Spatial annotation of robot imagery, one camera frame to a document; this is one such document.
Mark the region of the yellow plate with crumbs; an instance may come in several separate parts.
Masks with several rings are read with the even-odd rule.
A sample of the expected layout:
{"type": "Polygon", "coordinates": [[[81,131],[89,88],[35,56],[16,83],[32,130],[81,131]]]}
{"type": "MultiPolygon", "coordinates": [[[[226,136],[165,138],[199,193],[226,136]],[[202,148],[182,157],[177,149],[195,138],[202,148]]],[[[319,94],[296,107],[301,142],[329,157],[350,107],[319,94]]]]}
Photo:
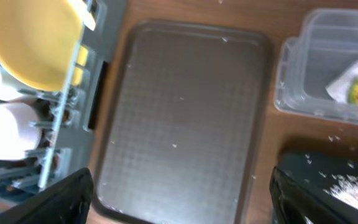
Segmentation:
{"type": "Polygon", "coordinates": [[[0,65],[31,88],[60,91],[84,26],[96,28],[84,1],[0,0],[0,65]]]}

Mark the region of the pink bowl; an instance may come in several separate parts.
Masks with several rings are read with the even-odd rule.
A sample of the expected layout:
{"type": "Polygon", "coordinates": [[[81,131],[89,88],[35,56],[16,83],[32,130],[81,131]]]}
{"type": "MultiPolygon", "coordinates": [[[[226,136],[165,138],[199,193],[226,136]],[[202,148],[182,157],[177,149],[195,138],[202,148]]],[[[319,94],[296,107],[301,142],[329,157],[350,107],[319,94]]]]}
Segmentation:
{"type": "Polygon", "coordinates": [[[0,161],[18,161],[39,146],[42,130],[30,125],[39,121],[33,107],[25,103],[0,104],[0,161]]]}

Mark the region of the white tissue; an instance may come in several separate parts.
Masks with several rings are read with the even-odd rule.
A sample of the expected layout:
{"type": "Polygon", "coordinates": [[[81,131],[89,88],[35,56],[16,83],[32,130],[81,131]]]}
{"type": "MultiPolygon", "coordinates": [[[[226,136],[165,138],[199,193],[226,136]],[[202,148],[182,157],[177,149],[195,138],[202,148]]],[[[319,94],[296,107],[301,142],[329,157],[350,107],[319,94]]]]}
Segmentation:
{"type": "Polygon", "coordinates": [[[326,91],[334,101],[350,104],[347,102],[347,94],[351,83],[356,79],[358,79],[358,60],[345,69],[338,78],[332,81],[326,87],[326,91]]]}

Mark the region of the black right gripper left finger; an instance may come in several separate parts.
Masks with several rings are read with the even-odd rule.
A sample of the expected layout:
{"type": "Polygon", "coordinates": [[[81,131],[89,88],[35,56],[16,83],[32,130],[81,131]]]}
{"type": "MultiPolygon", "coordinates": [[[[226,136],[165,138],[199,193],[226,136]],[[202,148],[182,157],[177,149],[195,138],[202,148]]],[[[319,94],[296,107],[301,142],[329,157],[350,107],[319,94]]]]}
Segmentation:
{"type": "Polygon", "coordinates": [[[85,224],[93,189],[90,170],[81,168],[25,202],[0,213],[0,224],[85,224]]]}

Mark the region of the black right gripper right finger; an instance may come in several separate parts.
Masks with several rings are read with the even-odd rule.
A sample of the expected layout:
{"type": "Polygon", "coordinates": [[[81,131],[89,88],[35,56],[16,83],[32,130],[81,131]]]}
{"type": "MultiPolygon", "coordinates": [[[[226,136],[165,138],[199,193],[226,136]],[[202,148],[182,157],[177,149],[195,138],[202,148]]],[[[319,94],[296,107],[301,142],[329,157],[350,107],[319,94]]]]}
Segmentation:
{"type": "Polygon", "coordinates": [[[358,224],[358,209],[310,184],[301,185],[278,167],[273,169],[269,189],[278,223],[358,224]]]}

